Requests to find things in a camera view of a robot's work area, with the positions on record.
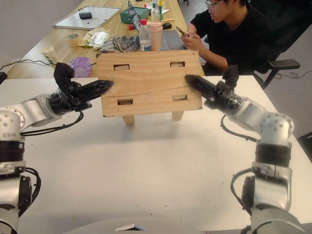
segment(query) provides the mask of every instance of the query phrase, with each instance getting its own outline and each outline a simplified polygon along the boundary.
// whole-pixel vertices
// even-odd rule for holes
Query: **green box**
[[[140,19],[148,19],[148,8],[144,7],[134,7]],[[123,23],[132,24],[130,18],[128,17],[128,9],[120,13],[120,19]]]

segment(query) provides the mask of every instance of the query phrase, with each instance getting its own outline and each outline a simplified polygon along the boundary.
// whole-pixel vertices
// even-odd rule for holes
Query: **black t-shirt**
[[[268,28],[262,13],[249,4],[247,9],[247,16],[233,31],[224,21],[214,23],[208,10],[191,21],[201,38],[208,35],[209,50],[225,57],[229,66],[238,65],[240,73],[250,69]]]

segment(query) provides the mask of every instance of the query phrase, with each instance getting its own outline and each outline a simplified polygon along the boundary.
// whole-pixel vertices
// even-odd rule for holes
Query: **purple plastic bag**
[[[87,57],[77,57],[69,64],[75,70],[75,77],[89,77],[91,73],[91,61]]]

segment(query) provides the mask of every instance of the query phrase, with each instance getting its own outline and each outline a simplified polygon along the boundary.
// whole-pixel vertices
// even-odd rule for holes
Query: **plastic bag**
[[[75,71],[75,77],[89,77],[91,73],[91,61],[87,57],[78,57],[69,64]]]
[[[109,36],[109,33],[106,32],[94,33],[91,37],[89,45],[93,46],[95,50],[98,50],[103,45],[103,43],[109,39]]]

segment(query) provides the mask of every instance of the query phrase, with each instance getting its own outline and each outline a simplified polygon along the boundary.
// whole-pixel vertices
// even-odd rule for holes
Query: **laptop screen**
[[[136,10],[134,9],[130,1],[128,1],[128,16],[132,21],[132,23],[134,24],[134,26],[136,27],[137,31],[139,32],[141,28],[140,16],[138,16]]]

